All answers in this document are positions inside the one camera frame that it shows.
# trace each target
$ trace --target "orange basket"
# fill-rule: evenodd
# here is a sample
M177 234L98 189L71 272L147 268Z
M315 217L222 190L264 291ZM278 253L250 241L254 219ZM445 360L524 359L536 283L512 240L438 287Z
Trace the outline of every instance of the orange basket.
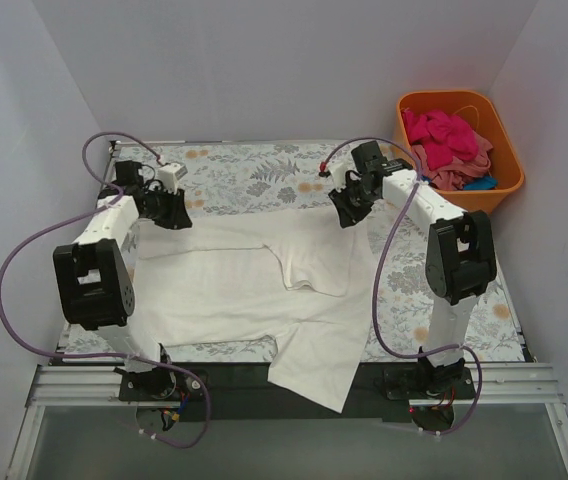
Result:
M493 104L484 95L470 90L426 91L404 95L397 102L397 124L393 139L410 148L402 121L402 110L406 108L416 114L435 109L442 110L449 115L457 114L493 144L493 150L489 152L490 174L497 180L497 186L493 190L444 191L435 189L449 202L469 211L484 210L486 213L491 213L507 195L513 193L524 183L524 172L515 155L515 150ZM406 158L406 154L398 149L394 149L394 153Z

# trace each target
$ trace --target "floral tablecloth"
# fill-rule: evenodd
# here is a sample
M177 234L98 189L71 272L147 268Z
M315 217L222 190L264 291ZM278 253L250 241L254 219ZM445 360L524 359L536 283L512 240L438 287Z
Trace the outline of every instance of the floral tablecloth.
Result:
M211 145L163 145L165 161L180 162L188 174L181 182L191 218L235 215L285 208L313 208L330 204L330 180L317 176L318 164L337 145L324 143L217 143ZM155 167L144 149L123 146L120 160L136 160ZM350 159L343 149L336 159ZM152 169L145 168L147 178ZM397 206L378 202L368 217L371 250L378 254L386 240ZM428 335L432 308L424 276L426 235L405 219L393 241L382 275L379 312L381 330L394 350L416 352ZM67 353L112 351L99 336L72 326ZM489 285L473 311L466 343L483 361L523 361L503 279ZM251 342L199 344L169 349L177 362L264 362L275 353L268 337ZM371 329L363 362L396 361L386 354Z

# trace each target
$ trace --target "white cloth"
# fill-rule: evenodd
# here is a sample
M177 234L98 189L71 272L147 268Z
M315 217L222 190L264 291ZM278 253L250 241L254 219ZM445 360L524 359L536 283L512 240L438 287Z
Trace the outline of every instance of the white cloth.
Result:
M275 339L269 381L341 412L366 345L375 262L333 207L142 225L134 316L164 346Z

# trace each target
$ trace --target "white wall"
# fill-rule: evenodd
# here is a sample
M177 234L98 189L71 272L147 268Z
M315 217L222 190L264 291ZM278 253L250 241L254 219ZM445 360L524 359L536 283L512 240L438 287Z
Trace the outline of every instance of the white wall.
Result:
M103 128L388 134L411 89L488 90L536 0L34 0Z
M29 0L0 0L0 263L29 233L88 209L97 191L80 160L97 124ZM106 144L100 151L105 152ZM105 156L93 151L103 168ZM6 305L19 332L53 348L62 326L51 253L69 228L27 248L9 270ZM0 478L38 359L0 325Z
M491 90L527 182L494 215L524 333L568 402L568 2L540 1Z

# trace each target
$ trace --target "pile of clothes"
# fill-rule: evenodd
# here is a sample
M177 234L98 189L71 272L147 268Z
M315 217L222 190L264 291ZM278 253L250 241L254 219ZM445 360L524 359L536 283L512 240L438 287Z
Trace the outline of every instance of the pile of clothes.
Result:
M489 175L491 142L458 115L441 110L416 115L402 112L413 153L422 174L440 190L490 190L497 181Z

